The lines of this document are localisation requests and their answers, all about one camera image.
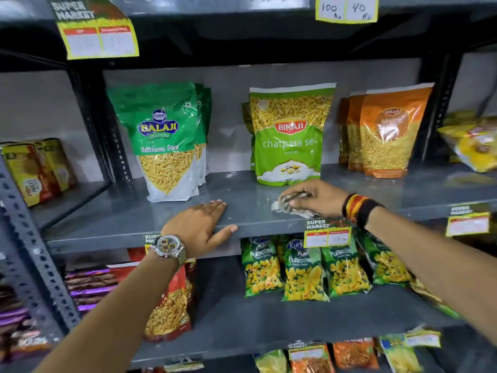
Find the green puffed corn packet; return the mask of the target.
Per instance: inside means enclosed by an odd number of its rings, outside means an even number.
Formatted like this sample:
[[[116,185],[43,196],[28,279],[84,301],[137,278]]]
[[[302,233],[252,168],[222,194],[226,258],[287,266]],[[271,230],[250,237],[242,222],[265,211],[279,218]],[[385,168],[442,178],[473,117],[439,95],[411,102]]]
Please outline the green puffed corn packet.
[[[413,292],[415,292],[425,301],[432,304],[436,309],[442,311],[448,316],[451,316],[452,318],[461,318],[459,314],[456,313],[452,308],[450,308],[440,297],[432,294],[417,277],[414,277],[410,281],[409,286]]]
[[[271,237],[242,239],[245,298],[284,288],[276,246]]]
[[[321,248],[321,259],[326,271],[327,294],[331,298],[369,293],[372,289],[368,276],[360,264],[353,233],[349,245]]]
[[[329,301],[320,248],[305,248],[303,239],[293,238],[287,242],[283,257],[282,301]]]
[[[356,228],[354,236],[372,269],[373,283],[406,286],[412,276],[404,263],[383,242],[368,231]]]

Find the white cleaning cloth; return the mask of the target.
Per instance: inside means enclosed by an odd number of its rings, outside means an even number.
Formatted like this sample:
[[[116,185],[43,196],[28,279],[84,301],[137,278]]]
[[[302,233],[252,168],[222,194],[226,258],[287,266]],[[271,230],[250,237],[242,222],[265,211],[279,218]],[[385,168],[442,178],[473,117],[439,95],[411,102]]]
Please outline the white cleaning cloth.
[[[315,213],[313,211],[307,209],[297,209],[289,205],[290,201],[294,199],[309,197],[312,197],[312,194],[308,192],[296,192],[290,195],[282,196],[271,204],[271,210],[274,212],[298,215],[305,219],[311,219],[313,217],[319,216],[318,213]]]

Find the silver wristwatch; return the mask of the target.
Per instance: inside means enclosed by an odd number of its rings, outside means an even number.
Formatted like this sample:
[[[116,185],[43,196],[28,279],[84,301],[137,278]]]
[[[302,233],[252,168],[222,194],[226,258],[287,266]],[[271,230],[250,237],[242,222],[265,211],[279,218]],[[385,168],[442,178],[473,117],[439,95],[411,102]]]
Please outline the silver wristwatch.
[[[187,260],[186,248],[176,235],[158,236],[149,246],[148,254],[155,253],[159,257],[175,259],[181,268]]]

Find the person's left forearm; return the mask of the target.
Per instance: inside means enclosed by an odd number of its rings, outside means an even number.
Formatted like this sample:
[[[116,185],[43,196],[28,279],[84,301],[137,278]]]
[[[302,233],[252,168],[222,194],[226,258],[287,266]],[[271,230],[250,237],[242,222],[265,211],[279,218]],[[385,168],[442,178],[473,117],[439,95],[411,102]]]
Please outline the person's left forearm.
[[[32,373],[125,373],[178,268],[174,257],[146,255]]]

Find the person's left hand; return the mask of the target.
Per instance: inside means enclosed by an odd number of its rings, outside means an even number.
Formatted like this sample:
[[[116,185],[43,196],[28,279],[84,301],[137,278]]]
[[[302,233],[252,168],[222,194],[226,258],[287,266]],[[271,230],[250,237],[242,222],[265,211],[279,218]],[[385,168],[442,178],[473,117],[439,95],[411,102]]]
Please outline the person's left hand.
[[[208,250],[208,239],[227,208],[223,200],[192,206],[171,218],[162,228],[161,235],[176,235],[186,248],[187,259],[199,258]]]

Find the light green snack packet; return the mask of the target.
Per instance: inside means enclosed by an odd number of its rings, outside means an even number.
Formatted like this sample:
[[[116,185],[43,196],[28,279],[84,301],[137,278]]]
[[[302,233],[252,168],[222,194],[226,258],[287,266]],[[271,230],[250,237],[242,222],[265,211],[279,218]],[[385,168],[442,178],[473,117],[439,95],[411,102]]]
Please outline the light green snack packet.
[[[320,179],[324,126],[336,86],[250,88],[259,184],[282,187]]]
[[[250,159],[250,170],[255,171],[255,132],[252,123],[252,115],[250,109],[250,103],[244,102],[241,104],[243,121],[251,135],[251,159]]]

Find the red yellow black wristband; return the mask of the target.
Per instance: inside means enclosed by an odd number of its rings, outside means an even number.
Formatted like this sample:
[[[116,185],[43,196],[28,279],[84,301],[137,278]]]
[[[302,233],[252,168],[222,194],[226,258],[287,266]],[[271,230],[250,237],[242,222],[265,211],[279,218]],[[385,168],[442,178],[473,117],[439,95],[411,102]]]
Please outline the red yellow black wristband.
[[[342,204],[343,217],[360,229],[365,229],[369,215],[376,207],[384,207],[381,203],[367,196],[356,193],[348,194]]]

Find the yellow biscuit box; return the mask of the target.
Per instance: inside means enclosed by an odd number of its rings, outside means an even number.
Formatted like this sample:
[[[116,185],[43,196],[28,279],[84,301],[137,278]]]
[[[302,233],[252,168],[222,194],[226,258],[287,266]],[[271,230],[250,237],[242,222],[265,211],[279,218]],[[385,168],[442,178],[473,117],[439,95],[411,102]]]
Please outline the yellow biscuit box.
[[[43,165],[53,174],[59,187],[59,192],[65,192],[78,184],[78,179],[72,165],[65,154],[59,138],[35,140]]]
[[[34,143],[0,143],[0,152],[28,207],[54,198],[51,182]]]

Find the small orange snack packet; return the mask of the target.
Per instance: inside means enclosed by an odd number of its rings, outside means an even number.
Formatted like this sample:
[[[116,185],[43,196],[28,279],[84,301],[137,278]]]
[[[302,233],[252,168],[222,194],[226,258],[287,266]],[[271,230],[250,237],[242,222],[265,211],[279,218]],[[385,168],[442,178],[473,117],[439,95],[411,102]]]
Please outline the small orange snack packet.
[[[360,338],[332,343],[334,360],[338,368],[374,369],[380,368],[376,357],[374,338]]]
[[[302,361],[290,362],[291,373],[336,373],[329,351],[328,355],[328,358],[307,358]]]

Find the dark green snack packet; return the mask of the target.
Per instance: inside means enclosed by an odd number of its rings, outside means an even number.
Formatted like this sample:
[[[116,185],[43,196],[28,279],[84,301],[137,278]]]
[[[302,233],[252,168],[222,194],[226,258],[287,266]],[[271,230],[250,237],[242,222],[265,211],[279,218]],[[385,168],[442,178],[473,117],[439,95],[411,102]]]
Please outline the dark green snack packet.
[[[212,95],[209,87],[201,83],[195,84],[197,100],[197,125],[194,139],[196,156],[197,186],[200,187],[206,182],[208,171],[207,135],[212,112]]]
[[[108,87],[106,91],[139,161],[148,200],[186,201],[197,195],[194,83]]]

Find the yellow green small packet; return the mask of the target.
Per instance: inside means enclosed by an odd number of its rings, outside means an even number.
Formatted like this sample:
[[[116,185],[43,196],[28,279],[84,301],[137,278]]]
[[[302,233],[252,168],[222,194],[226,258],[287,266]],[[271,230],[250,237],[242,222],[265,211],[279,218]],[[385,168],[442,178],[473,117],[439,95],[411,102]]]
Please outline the yellow green small packet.
[[[259,373],[291,373],[291,368],[283,349],[264,354],[253,354],[254,363]]]

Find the person's right forearm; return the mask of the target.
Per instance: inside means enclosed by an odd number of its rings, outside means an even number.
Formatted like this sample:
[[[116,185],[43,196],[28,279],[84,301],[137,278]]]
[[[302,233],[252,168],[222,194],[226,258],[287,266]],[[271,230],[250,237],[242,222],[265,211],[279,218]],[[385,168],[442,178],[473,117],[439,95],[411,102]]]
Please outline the person's right forearm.
[[[497,347],[497,257],[384,207],[370,212],[365,229],[398,255],[432,294]]]

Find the red snack packet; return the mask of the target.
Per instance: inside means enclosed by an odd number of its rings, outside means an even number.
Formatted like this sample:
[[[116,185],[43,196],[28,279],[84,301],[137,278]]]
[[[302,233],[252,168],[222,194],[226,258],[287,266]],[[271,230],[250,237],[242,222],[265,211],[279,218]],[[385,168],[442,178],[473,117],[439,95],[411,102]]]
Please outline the red snack packet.
[[[196,259],[188,259],[172,278],[147,321],[144,333],[147,342],[171,341],[191,330],[196,268]]]
[[[114,275],[117,282],[121,282],[123,279],[125,279],[128,276],[128,274],[134,268],[136,268],[136,266],[146,256],[147,248],[146,247],[128,248],[127,253],[129,258],[127,262],[106,265],[106,268],[109,270],[109,273]]]

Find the stack of purple packets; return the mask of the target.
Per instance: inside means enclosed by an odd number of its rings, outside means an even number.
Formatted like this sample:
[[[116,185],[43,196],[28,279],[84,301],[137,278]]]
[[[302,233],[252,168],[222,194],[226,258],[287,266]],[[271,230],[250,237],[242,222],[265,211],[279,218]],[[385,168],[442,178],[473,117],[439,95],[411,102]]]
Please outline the stack of purple packets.
[[[0,271],[0,366],[44,354],[52,347]]]
[[[119,283],[108,268],[74,270],[65,274],[64,281],[77,310],[89,313]]]

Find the yellow blue snack packet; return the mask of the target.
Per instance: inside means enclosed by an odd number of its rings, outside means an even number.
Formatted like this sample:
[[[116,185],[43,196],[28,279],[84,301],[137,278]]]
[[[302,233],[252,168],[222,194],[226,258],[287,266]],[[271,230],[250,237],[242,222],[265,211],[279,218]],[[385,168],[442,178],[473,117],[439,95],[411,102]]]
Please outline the yellow blue snack packet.
[[[379,342],[392,373],[423,372],[413,347],[407,345],[404,333],[381,336]]]

